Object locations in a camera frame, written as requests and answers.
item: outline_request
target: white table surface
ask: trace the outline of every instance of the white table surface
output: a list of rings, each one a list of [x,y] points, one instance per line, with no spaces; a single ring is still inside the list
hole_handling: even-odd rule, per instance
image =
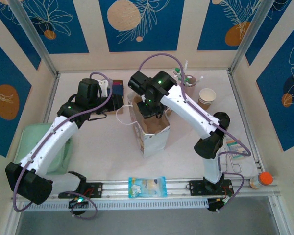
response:
[[[153,77],[160,70],[142,70]],[[173,76],[171,70],[164,70]],[[125,104],[127,94],[132,90],[127,83],[135,70],[100,71],[111,79],[124,81]],[[77,93],[79,82],[87,73],[63,73],[60,76],[57,92],[51,109],[49,122],[53,122],[56,113],[68,98]],[[250,148],[243,122],[225,70],[188,70],[187,74],[203,79],[196,84],[192,99],[197,101],[202,88],[212,88],[217,94],[214,103],[207,110],[212,115],[226,112],[231,119],[228,131]],[[118,116],[123,122],[130,122],[128,108]],[[176,113],[169,116],[170,134],[164,151],[143,158],[131,126],[116,120],[115,115],[106,119],[85,122],[79,132],[73,136],[73,154],[69,170],[87,177],[88,180],[126,180],[128,177],[158,177],[168,179],[202,178],[204,167],[202,158],[194,151],[194,145],[200,139],[192,127]],[[242,174],[251,177],[258,174],[254,158],[235,160],[241,164]]]

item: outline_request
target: beige wall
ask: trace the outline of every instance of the beige wall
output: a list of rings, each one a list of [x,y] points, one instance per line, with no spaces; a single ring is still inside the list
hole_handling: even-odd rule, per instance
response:
[[[294,223],[294,147],[283,152],[256,79],[294,29],[294,0],[249,67],[244,59],[234,76],[243,98],[246,115],[266,170],[278,180],[281,194]]]
[[[96,69],[136,69],[149,55],[160,51],[109,52],[102,22],[99,1],[73,0],[89,49],[87,54],[53,54],[51,58],[59,71],[83,71]],[[235,50],[197,51],[199,38],[210,0],[186,0],[184,3],[178,49],[170,53],[189,67],[229,67]],[[154,58],[145,68],[174,68],[170,58]]]
[[[5,226],[2,219],[9,209],[7,203],[10,201],[12,191],[8,185],[4,169],[6,165],[13,160],[22,129],[33,123],[42,122],[47,100],[53,85],[53,77],[49,73],[44,63],[41,63],[39,71],[32,66],[26,55],[23,53],[18,44],[14,41],[9,31],[0,21],[0,46],[4,52],[15,63],[18,69],[23,73],[31,83],[32,88],[27,98],[19,125],[14,135],[12,145],[7,157],[0,156],[0,229]]]

